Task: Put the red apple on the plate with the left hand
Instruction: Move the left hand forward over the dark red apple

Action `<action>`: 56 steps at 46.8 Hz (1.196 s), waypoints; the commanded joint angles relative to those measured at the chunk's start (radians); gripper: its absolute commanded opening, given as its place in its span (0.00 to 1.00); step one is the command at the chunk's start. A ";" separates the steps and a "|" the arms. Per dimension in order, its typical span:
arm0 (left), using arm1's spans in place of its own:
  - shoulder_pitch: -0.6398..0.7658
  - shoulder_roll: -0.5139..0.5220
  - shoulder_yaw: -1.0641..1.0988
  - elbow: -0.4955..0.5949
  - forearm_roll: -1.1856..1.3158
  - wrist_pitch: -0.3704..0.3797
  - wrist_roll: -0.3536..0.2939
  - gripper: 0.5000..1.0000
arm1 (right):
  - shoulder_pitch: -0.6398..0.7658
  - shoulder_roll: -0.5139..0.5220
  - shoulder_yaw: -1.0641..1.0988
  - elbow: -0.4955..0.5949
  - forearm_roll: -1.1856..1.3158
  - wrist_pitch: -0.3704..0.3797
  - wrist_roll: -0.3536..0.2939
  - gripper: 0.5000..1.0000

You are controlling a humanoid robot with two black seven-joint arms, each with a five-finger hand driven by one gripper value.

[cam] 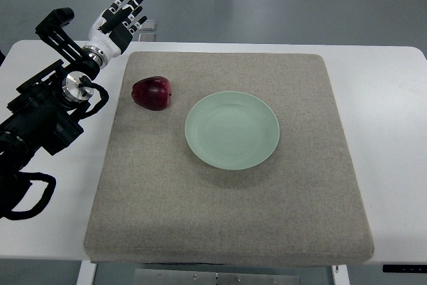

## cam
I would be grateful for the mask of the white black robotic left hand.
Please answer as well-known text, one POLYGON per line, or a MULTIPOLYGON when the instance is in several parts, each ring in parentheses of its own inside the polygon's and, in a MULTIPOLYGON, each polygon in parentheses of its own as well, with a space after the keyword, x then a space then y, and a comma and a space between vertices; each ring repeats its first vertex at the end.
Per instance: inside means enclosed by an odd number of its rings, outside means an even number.
POLYGON ((91 26, 83 50, 101 68, 126 51, 135 32, 147 21, 141 14, 143 1, 115 0, 91 26))

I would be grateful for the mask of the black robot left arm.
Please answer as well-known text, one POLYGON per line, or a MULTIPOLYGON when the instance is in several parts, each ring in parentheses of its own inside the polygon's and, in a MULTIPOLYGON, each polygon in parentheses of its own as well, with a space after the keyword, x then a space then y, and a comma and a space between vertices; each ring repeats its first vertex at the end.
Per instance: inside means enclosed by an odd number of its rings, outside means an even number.
POLYGON ((79 121, 97 113, 109 100, 94 82, 100 61, 80 48, 63 27, 72 9, 55 9, 35 28, 39 38, 62 58, 24 83, 8 103, 12 115, 1 124, 1 217, 27 220, 49 203, 56 179, 23 168, 39 148, 54 155, 83 133, 79 121))

